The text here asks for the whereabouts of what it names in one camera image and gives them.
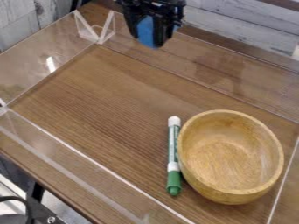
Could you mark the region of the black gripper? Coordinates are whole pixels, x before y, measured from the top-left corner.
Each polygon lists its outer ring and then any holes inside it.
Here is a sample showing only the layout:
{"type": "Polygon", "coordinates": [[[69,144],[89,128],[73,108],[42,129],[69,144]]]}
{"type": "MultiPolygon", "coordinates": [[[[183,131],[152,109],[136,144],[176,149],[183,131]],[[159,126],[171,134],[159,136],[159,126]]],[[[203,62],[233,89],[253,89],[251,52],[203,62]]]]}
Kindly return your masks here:
{"type": "Polygon", "coordinates": [[[161,47],[173,35],[173,26],[183,25],[185,0],[116,0],[127,28],[137,38],[137,24],[145,16],[153,17],[153,45],[161,47]]]}

